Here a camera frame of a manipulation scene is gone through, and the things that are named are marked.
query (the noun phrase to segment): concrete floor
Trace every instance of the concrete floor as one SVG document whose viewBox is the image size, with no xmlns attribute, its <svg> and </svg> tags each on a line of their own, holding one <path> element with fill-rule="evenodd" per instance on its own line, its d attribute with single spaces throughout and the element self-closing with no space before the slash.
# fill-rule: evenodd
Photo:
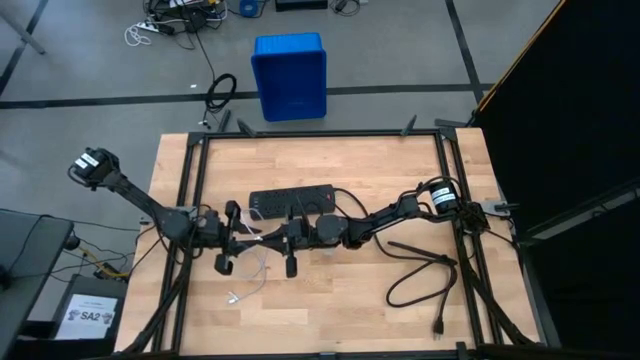
<svg viewBox="0 0 640 360">
<path fill-rule="evenodd" d="M 2 5 L 26 27 L 40 1 L 45 0 L 7 0 Z M 201 38 L 216 71 L 238 77 L 239 91 L 256 90 L 249 60 L 255 37 L 294 32 L 321 34 L 332 88 L 468 85 L 446 1 L 370 0 L 351 18 L 330 10 L 276 13 L 268 4 L 262 18 L 229 15 L 219 30 L 206 29 Z M 556 2 L 453 0 L 485 87 L 507 70 Z M 197 122 L 204 104 L 7 108 L 17 101 L 197 94 L 206 91 L 211 73 L 199 49 L 183 50 L 175 38 L 147 34 L 151 46 L 124 43 L 125 28 L 143 20 L 141 1 L 49 0 L 45 5 L 33 35 L 47 54 L 24 48 L 0 94 L 0 207 L 135 227 L 138 210 L 104 191 L 79 188 L 66 177 L 67 167 L 86 146 L 105 147 L 120 157 L 125 174 L 146 189 L 160 135 L 201 131 Z M 0 68 L 21 46 L 0 21 Z M 466 121 L 476 104 L 469 90 L 334 95 L 328 98 L 325 119 L 285 123 L 265 122 L 255 99 L 232 101 L 229 108 L 258 130 L 402 128 L 413 114 L 418 115 L 417 127 L 428 128 L 436 117 Z M 235 129 L 230 124 L 228 130 Z M 103 248 L 133 251 L 134 233 L 83 225 L 76 229 Z M 63 254 L 57 266 L 78 263 Z M 87 267 L 82 274 L 92 271 Z M 68 279 L 74 272 L 59 277 Z M 65 287 L 50 279 L 31 318 L 50 319 Z"/>
</svg>

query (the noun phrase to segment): black power strip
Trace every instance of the black power strip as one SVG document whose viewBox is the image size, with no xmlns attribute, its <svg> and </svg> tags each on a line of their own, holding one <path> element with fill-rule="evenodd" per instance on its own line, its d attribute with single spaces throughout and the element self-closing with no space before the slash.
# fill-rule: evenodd
<svg viewBox="0 0 640 360">
<path fill-rule="evenodd" d="M 249 194 L 249 207 L 258 210 L 265 219 L 285 217 L 289 206 L 293 207 L 294 216 L 301 216 L 300 204 L 307 215 L 331 213 L 335 210 L 335 202 L 336 194 L 331 185 L 254 191 Z M 260 220 L 253 211 L 251 218 Z"/>
</svg>

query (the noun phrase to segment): label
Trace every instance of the label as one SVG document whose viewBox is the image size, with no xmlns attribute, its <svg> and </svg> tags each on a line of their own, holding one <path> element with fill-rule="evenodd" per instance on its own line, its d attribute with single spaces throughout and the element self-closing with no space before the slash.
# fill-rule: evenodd
<svg viewBox="0 0 640 360">
<path fill-rule="evenodd" d="M 449 193 L 449 188 L 442 188 L 440 190 L 436 190 L 433 192 L 433 194 L 431 194 L 431 198 L 435 199 L 440 195 L 444 195 L 444 194 L 448 194 Z"/>
<path fill-rule="evenodd" d="M 102 339 L 116 315 L 118 299 L 73 295 L 56 339 Z"/>
<path fill-rule="evenodd" d="M 84 153 L 82 154 L 82 156 L 80 156 L 82 159 L 84 159 L 84 161 L 88 162 L 89 164 L 91 164 L 93 167 L 98 166 L 99 162 L 96 161 L 96 159 L 92 158 L 91 156 L 89 156 L 89 154 Z"/>
<path fill-rule="evenodd" d="M 449 195 L 442 195 L 439 198 L 433 199 L 433 205 L 438 205 L 441 202 L 444 201 L 449 201 L 449 200 L 455 200 L 456 196 L 453 194 L 449 194 Z"/>
<path fill-rule="evenodd" d="M 80 166 L 83 169 L 87 167 L 87 163 L 80 159 L 76 160 L 76 165 Z"/>
</svg>

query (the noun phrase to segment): wooden table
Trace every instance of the wooden table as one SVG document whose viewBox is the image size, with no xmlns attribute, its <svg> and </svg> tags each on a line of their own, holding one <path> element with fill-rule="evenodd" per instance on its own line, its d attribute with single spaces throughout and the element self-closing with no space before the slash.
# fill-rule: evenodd
<svg viewBox="0 0 640 360">
<path fill-rule="evenodd" d="M 482 131 L 458 130 L 458 138 L 473 200 L 499 199 Z M 186 134 L 172 134 L 160 141 L 149 193 L 166 206 L 175 205 L 186 139 Z M 455 174 L 446 146 L 450 171 Z M 223 213 L 225 202 L 231 199 L 247 208 L 251 191 L 330 183 L 352 191 L 368 210 L 375 211 L 420 181 L 440 175 L 436 154 L 432 136 L 214 140 L 209 147 L 202 203 Z M 193 197 L 195 158 L 187 199 Z M 132 164 L 123 159 L 125 172 L 128 166 Z M 423 198 L 430 201 L 428 195 Z M 350 198 L 338 194 L 337 203 L 352 216 L 361 215 Z M 270 220 L 258 226 L 269 232 L 279 223 Z M 505 221 L 490 219 L 490 223 L 495 232 L 510 237 Z M 153 232 L 140 239 L 136 260 L 156 239 Z M 410 220 L 385 230 L 380 240 L 457 258 L 449 223 Z M 537 340 L 513 249 L 490 234 L 482 235 L 482 242 L 496 300 L 525 335 Z M 440 350 L 455 348 L 457 341 L 473 347 L 461 279 L 447 301 L 444 336 L 436 341 L 431 326 L 440 297 L 400 309 L 385 303 L 389 286 L 421 263 L 388 258 L 372 241 L 358 251 L 301 251 L 297 253 L 298 276 L 287 279 L 284 258 L 269 252 L 266 285 L 233 305 L 227 303 L 229 291 L 245 294 L 259 283 L 259 278 L 247 281 L 238 276 L 257 269 L 255 257 L 240 256 L 229 277 L 213 268 L 217 250 L 205 250 L 194 262 L 181 354 Z M 165 250 L 157 246 L 136 269 L 116 349 L 131 343 L 155 310 L 165 258 Z M 447 278 L 446 267 L 433 265 L 396 289 L 393 300 L 406 301 L 439 290 Z M 485 338 L 490 339 L 486 311 L 479 298 L 478 302 Z M 165 348 L 173 317 L 170 312 Z"/>
</svg>

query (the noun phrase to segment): blue plastic bin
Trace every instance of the blue plastic bin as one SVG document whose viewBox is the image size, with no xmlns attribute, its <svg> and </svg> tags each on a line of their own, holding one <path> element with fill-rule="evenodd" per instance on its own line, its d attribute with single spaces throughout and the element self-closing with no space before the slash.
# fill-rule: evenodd
<svg viewBox="0 0 640 360">
<path fill-rule="evenodd" d="M 267 121 L 327 114 L 327 54 L 320 34 L 260 36 L 251 65 Z"/>
</svg>

